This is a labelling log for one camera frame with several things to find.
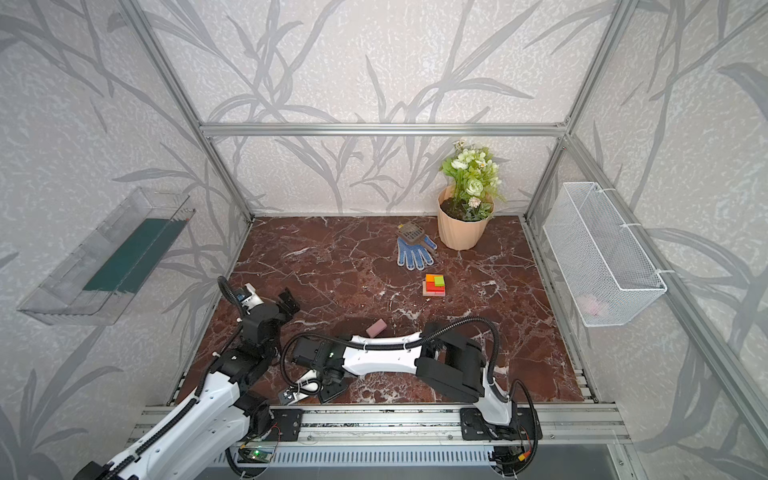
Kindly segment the red wood block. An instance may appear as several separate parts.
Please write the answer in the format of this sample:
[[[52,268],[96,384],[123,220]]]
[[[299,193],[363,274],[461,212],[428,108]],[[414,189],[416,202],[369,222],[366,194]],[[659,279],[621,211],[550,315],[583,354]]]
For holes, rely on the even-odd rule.
[[[446,291],[446,288],[444,286],[436,285],[434,283],[429,283],[429,282],[427,282],[425,284],[425,287],[426,287],[426,291],[428,293],[441,293],[441,294],[444,294],[445,291]]]

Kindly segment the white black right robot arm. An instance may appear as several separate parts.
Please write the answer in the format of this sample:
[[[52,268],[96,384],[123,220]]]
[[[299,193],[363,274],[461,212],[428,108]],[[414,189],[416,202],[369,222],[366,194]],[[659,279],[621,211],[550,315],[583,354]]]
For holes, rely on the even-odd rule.
[[[459,332],[461,326],[478,323],[490,331],[493,344],[485,355],[482,346]],[[345,378],[372,373],[410,374],[441,396],[476,408],[485,424],[501,428],[518,426],[517,407],[495,379],[499,347],[498,328],[483,317],[467,317],[440,325],[429,323],[423,331],[389,338],[321,336],[311,350],[314,377],[303,387],[327,402],[346,389]]]

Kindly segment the pink block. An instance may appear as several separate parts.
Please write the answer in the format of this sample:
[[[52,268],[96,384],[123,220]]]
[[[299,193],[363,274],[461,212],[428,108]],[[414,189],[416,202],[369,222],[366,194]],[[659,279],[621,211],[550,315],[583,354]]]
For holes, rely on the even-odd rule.
[[[423,286],[422,286],[422,294],[423,294],[424,296],[426,296],[426,297],[444,297],[444,296],[446,295],[446,291],[445,291],[445,293],[444,293],[444,294],[441,294],[441,293],[428,293],[428,292],[426,291],[426,287],[425,287],[425,284],[426,284],[426,283],[427,283],[427,282],[425,281],[425,282],[423,283]]]
[[[379,319],[366,329],[366,335],[368,338],[375,338],[381,335],[387,327],[387,323],[383,319]]]

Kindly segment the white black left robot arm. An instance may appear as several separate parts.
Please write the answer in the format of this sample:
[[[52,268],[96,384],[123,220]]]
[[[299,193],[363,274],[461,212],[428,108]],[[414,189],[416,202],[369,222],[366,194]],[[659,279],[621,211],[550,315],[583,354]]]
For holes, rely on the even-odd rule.
[[[242,289],[233,335],[240,343],[215,356],[195,389],[139,440],[105,464],[89,462],[77,479],[193,479],[237,441],[269,432],[269,401],[250,392],[277,361],[281,327],[300,311],[289,289],[277,302]]]

